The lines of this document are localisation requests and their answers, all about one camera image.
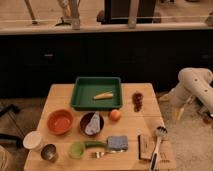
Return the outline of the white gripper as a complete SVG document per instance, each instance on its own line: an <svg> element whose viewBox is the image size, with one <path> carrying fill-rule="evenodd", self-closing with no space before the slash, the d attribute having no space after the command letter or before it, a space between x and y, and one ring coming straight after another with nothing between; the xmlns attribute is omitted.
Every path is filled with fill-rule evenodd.
<svg viewBox="0 0 213 171"><path fill-rule="evenodd" d="M158 99L160 102L167 102L169 101L172 106L177 107L174 109L175 119L177 121L180 120L184 113L184 104L187 100L187 93L183 89L173 88L169 94L164 94Z"/></svg>

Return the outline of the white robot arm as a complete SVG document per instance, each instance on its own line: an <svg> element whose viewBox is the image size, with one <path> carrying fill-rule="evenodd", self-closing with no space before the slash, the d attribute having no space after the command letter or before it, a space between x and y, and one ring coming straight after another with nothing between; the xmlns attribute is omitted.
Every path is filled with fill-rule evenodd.
<svg viewBox="0 0 213 171"><path fill-rule="evenodd" d="M172 106L172 115L179 120L186 103L192 98L198 98L213 114L213 72L207 68L183 68L178 73L178 84L167 94L159 98L168 101Z"/></svg>

